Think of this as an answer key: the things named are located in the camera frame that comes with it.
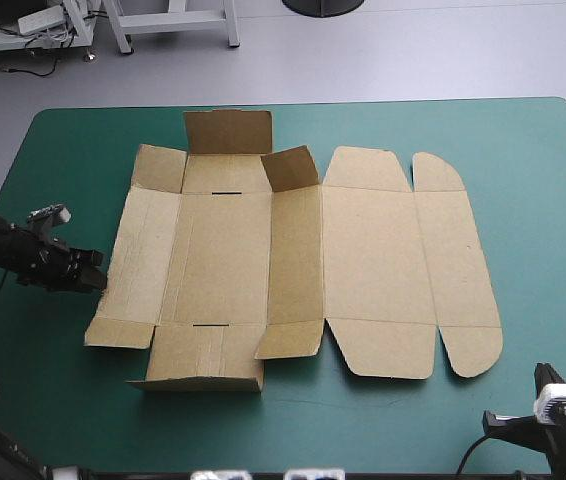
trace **unfolded cardboard box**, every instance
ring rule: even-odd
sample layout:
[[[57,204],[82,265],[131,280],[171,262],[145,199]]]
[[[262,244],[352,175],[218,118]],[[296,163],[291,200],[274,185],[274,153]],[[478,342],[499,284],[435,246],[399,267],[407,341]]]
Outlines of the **unfolded cardboard box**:
[[[471,377],[502,348],[459,175],[339,147],[272,151],[265,111],[185,114],[189,155],[142,145],[86,345],[149,348],[148,390],[260,390],[262,359],[315,355],[325,320],[354,373],[427,378],[437,329]]]

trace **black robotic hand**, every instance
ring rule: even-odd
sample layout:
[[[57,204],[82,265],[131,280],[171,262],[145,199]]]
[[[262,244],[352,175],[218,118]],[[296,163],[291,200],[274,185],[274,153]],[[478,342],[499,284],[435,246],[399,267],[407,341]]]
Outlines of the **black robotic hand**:
[[[69,219],[64,205],[30,213],[25,228],[0,217],[0,267],[15,272],[23,285],[39,285],[51,291],[104,290],[107,277],[97,268],[103,254],[68,247],[51,235],[53,227]]]

